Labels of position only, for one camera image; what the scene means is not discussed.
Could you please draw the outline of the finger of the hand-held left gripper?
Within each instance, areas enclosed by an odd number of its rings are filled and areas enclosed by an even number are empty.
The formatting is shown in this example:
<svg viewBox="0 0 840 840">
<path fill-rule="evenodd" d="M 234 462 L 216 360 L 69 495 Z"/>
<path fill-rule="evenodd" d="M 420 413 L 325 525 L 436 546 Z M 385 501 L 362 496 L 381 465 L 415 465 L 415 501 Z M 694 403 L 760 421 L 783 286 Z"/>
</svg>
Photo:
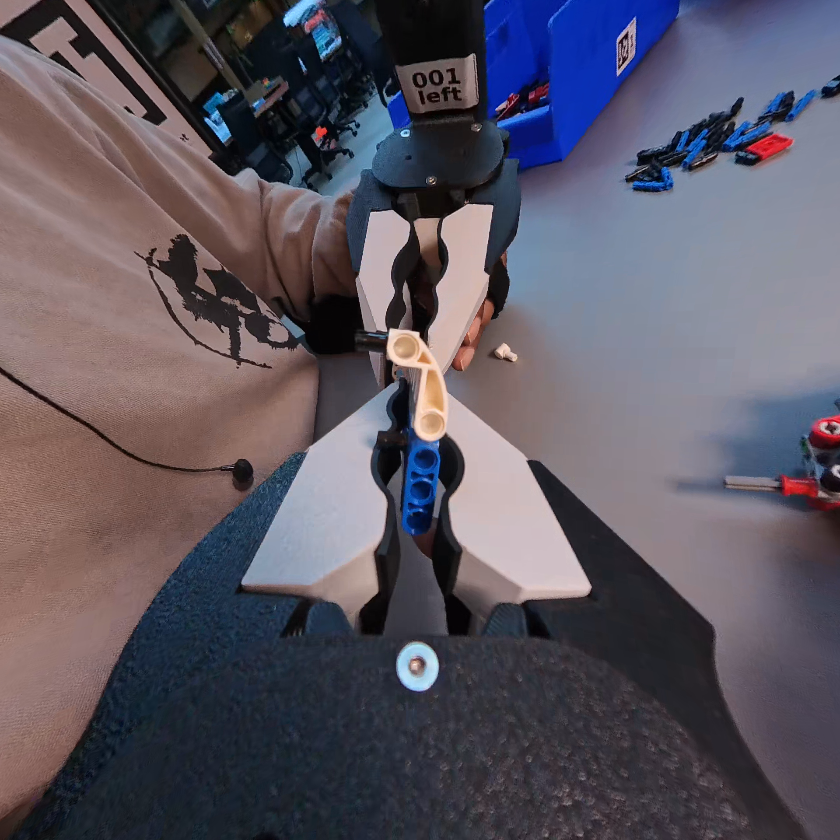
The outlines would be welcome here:
<svg viewBox="0 0 840 840">
<path fill-rule="evenodd" d="M 441 372 L 451 366 L 487 297 L 492 214 L 492 205 L 468 203 L 438 226 L 442 273 L 434 288 L 436 310 L 427 328 L 427 346 Z"/>
<path fill-rule="evenodd" d="M 360 272 L 356 278 L 364 329 L 413 329 L 408 285 L 415 272 L 415 230 L 396 211 L 369 215 Z"/>
</svg>

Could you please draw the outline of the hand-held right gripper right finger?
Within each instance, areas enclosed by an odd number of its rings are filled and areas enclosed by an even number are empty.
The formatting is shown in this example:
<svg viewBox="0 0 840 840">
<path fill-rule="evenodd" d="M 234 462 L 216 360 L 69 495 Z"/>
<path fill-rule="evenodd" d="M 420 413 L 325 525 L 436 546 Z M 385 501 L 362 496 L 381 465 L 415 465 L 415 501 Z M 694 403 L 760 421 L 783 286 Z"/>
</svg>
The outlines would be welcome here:
<svg viewBox="0 0 840 840">
<path fill-rule="evenodd" d="M 448 403 L 447 432 L 464 462 L 446 491 L 461 548 L 454 595 L 478 618 L 501 603 L 588 596 L 590 580 L 525 455 L 459 401 Z"/>
</svg>

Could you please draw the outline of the person's torso beige hoodie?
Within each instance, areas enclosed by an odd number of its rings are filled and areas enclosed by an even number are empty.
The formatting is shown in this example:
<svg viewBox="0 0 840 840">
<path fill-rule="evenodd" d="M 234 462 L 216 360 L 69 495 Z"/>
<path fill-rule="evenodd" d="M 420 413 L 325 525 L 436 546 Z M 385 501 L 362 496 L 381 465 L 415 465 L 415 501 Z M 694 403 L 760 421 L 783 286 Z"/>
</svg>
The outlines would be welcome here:
<svg viewBox="0 0 840 840">
<path fill-rule="evenodd" d="M 248 188 L 76 74 L 2 39 L 2 368 L 142 459 L 312 439 L 315 360 L 236 274 Z M 122 455 L 2 377 L 2 822 L 33 808 L 226 474 Z"/>
</svg>

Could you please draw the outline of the person's left hand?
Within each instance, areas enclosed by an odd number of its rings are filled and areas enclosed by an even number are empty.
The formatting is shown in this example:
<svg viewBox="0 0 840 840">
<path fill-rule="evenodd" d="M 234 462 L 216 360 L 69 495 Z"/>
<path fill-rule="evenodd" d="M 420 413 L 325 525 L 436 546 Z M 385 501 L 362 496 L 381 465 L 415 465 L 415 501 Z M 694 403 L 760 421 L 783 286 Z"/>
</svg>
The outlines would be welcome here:
<svg viewBox="0 0 840 840">
<path fill-rule="evenodd" d="M 465 371 L 473 360 L 478 349 L 482 335 L 495 315 L 495 303 L 489 297 L 486 298 L 474 317 L 462 344 L 458 348 L 451 363 L 455 371 Z"/>
</svg>

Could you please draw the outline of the blue plastic parts bin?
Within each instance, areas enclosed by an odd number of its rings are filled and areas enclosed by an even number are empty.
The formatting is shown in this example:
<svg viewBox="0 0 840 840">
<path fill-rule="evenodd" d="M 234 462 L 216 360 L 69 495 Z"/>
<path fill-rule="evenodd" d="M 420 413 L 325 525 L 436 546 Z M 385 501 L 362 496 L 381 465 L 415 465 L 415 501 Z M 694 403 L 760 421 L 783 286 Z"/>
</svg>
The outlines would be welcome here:
<svg viewBox="0 0 840 840">
<path fill-rule="evenodd" d="M 676 1 L 482 3 L 488 115 L 523 169 L 569 155 L 679 12 Z"/>
</svg>

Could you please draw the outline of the pile of blue black lego pins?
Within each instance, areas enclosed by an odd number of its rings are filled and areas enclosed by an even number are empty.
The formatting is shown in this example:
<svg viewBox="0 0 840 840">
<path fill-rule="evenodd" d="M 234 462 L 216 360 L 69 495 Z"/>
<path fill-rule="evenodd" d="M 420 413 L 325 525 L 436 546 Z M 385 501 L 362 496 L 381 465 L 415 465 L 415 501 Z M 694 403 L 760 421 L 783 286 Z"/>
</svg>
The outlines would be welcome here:
<svg viewBox="0 0 840 840">
<path fill-rule="evenodd" d="M 735 165 L 756 167 L 786 154 L 794 139 L 782 133 L 818 99 L 837 98 L 839 76 L 801 95 L 795 90 L 777 93 L 753 120 L 739 121 L 744 98 L 727 110 L 677 131 L 666 143 L 637 152 L 635 167 L 624 181 L 635 193 L 666 193 L 675 185 L 675 173 L 695 173 L 729 157 Z"/>
</svg>

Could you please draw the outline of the person's left forearm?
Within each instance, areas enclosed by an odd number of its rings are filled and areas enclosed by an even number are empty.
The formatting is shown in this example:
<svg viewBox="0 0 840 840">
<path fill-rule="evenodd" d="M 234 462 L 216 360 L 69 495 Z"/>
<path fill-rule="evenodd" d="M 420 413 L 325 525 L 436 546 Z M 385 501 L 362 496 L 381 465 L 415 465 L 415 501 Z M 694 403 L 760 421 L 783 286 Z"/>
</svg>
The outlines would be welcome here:
<svg viewBox="0 0 840 840">
<path fill-rule="evenodd" d="M 248 188 L 252 218 L 246 225 L 248 265 L 236 274 L 264 302 L 304 324 L 330 298 L 356 299 L 347 216 L 354 183 L 336 196 L 267 182 L 255 171 L 235 177 Z"/>
</svg>

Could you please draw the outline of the black padded wrist rest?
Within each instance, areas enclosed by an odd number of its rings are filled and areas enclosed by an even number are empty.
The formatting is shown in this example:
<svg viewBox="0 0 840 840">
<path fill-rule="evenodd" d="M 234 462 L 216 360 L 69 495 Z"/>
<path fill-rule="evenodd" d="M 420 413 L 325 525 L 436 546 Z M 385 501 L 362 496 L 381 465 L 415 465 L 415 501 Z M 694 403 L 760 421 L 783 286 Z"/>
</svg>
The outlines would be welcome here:
<svg viewBox="0 0 840 840">
<path fill-rule="evenodd" d="M 312 304 L 301 330 L 313 354 L 333 356 L 354 354 L 355 335 L 363 327 L 358 297 L 330 295 Z"/>
</svg>

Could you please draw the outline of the blue and white lego panel assembly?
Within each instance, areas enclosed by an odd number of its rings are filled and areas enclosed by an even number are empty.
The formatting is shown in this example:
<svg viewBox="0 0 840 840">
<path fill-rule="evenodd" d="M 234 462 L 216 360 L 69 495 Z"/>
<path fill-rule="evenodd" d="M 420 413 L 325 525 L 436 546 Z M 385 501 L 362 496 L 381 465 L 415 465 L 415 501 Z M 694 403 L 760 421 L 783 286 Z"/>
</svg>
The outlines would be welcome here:
<svg viewBox="0 0 840 840">
<path fill-rule="evenodd" d="M 387 333 L 366 330 L 357 332 L 356 349 L 385 356 Z M 378 433 L 376 443 L 380 449 L 391 450 L 402 457 L 401 526 L 406 533 L 416 537 L 425 534 L 432 526 L 441 465 L 439 448 L 443 438 L 428 444 L 415 436 L 408 421 L 408 385 L 403 380 L 397 383 L 400 388 L 394 396 L 405 397 L 406 409 L 396 411 L 394 404 L 389 404 L 388 413 L 392 425 L 388 430 Z"/>
</svg>

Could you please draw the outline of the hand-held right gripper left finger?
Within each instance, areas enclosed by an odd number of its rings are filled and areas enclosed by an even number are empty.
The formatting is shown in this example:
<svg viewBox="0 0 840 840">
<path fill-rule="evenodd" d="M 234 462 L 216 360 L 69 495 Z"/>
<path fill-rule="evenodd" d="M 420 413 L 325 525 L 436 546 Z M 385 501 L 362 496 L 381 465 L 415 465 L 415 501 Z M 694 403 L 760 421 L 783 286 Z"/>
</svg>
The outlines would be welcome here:
<svg viewBox="0 0 840 840">
<path fill-rule="evenodd" d="M 375 553 L 395 502 L 390 485 L 402 466 L 375 451 L 392 427 L 392 384 L 313 444 L 241 581 L 250 594 L 331 602 L 351 624 L 392 585 L 396 573 Z"/>
</svg>

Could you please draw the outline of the partly built lego car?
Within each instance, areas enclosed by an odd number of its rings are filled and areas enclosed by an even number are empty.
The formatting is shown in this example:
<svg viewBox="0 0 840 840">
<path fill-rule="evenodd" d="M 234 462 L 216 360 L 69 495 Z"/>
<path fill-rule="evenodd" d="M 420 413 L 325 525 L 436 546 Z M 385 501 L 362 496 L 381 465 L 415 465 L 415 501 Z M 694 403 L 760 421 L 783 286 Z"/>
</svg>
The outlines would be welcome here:
<svg viewBox="0 0 840 840">
<path fill-rule="evenodd" d="M 726 476 L 723 486 L 728 490 L 798 497 L 815 510 L 838 511 L 839 414 L 816 419 L 801 437 L 800 450 L 802 470 L 798 476 Z"/>
</svg>

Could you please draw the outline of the black framed white sign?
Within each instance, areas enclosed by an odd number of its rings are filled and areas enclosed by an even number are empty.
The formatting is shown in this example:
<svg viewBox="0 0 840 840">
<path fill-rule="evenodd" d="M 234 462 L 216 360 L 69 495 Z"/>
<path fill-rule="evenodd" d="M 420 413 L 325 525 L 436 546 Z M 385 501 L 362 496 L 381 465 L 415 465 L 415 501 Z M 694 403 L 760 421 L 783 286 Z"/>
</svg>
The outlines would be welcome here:
<svg viewBox="0 0 840 840">
<path fill-rule="evenodd" d="M 2 1 L 1 29 L 205 156 L 222 152 L 222 141 L 101 2 Z"/>
</svg>

